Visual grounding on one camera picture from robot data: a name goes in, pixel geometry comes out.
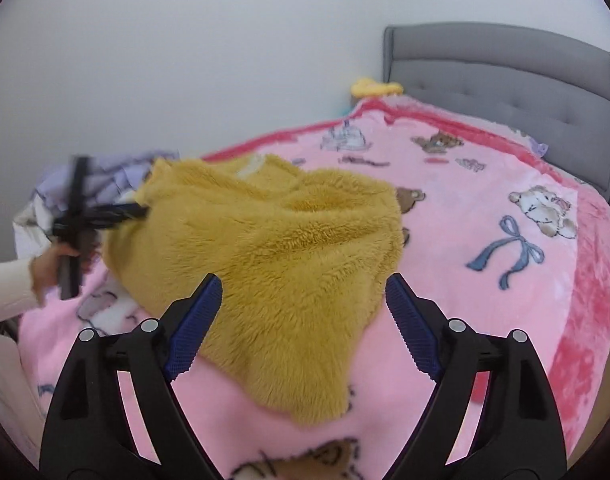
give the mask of white sleeve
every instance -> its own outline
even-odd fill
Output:
[[[0,321],[38,307],[32,291],[31,260],[0,264]]]

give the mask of blue gripper pad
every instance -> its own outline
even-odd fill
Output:
[[[189,370],[200,345],[210,329],[223,299],[223,287],[218,276],[208,274],[192,297],[192,306],[180,320],[169,338],[169,356],[163,373],[168,381]]]
[[[432,330],[428,320],[419,310],[420,303],[427,302],[427,300],[417,298],[399,273],[393,274],[387,279],[385,298],[400,335],[414,358],[416,367],[421,372],[428,374],[432,381],[437,381],[443,371],[437,338],[440,332],[436,332],[437,326]],[[444,319],[444,316],[437,305],[433,303],[432,305],[439,314],[439,316],[434,316],[436,318],[434,321],[436,324],[441,324],[440,318]]]

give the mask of pink blanket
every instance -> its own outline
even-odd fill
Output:
[[[279,132],[208,160],[275,153],[310,170],[339,167],[421,189],[403,216],[410,241],[400,272],[419,296],[478,332],[521,328],[540,355],[562,418],[568,453],[597,395],[610,348],[610,208],[590,186],[563,178],[525,147],[417,107],[365,100],[346,120]],[[101,334],[145,318],[99,264],[82,297],[26,314],[22,364],[47,410],[79,330]],[[155,460],[128,376],[124,402],[140,453]],[[452,460],[469,449],[481,411],[474,391]],[[358,346],[350,408],[315,428],[252,403],[198,357],[174,390],[225,478],[382,478],[408,439],[434,384],[415,367],[383,308]]]

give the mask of headboard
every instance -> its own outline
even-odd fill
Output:
[[[492,23],[387,27],[384,81],[421,101],[507,124],[545,160],[610,195],[610,52]]]

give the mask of yellow fluffy jacket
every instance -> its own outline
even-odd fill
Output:
[[[148,218],[109,232],[103,254],[134,299],[159,317],[213,272],[223,303],[200,355],[298,423],[345,413],[352,355],[402,255],[394,188],[252,155],[158,160],[135,199]]]

